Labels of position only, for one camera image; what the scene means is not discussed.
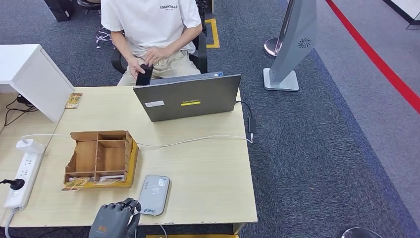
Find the person's right hand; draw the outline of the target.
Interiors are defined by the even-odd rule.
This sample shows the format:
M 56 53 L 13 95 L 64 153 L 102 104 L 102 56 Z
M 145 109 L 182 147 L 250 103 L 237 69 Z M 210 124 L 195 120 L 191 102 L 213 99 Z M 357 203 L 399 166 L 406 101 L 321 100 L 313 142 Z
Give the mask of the person's right hand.
M 144 63 L 144 60 L 142 58 L 135 57 L 134 55 L 129 56 L 126 60 L 128 63 L 127 69 L 136 81 L 139 74 L 145 73 L 145 70 L 141 68 L 141 64 Z

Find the person's left hand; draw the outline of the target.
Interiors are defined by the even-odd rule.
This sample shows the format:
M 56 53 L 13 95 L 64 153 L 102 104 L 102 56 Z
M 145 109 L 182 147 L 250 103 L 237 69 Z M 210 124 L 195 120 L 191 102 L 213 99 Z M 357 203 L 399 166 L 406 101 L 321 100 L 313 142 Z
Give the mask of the person's left hand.
M 158 63 L 160 60 L 170 57 L 171 51 L 167 47 L 151 47 L 146 50 L 145 64 L 152 65 Z

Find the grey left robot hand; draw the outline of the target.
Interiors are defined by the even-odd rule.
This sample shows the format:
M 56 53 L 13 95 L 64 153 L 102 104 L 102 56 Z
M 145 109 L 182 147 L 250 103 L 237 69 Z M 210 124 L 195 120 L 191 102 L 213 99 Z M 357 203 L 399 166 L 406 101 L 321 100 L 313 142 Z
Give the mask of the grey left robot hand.
M 141 204 L 133 198 L 102 205 L 91 225 L 89 238 L 134 238 Z

